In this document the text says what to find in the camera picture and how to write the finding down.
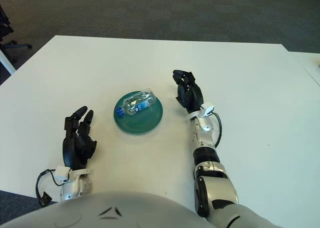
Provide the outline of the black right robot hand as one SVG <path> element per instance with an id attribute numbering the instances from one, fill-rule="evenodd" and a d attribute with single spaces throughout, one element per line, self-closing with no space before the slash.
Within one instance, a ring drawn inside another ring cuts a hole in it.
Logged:
<path id="1" fill-rule="evenodd" d="M 195 77 L 192 72 L 182 70 L 173 70 L 172 75 L 177 84 L 176 100 L 187 110 L 190 114 L 201 109 L 204 103 L 203 95 L 200 87 L 195 82 Z"/>

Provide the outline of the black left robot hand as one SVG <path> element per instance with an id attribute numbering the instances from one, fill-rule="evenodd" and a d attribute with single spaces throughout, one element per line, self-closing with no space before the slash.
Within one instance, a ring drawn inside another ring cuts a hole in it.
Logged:
<path id="1" fill-rule="evenodd" d="M 97 142 L 90 137 L 93 116 L 93 110 L 82 106 L 64 120 L 62 155 L 64 165 L 72 170 L 85 169 L 96 150 Z"/>

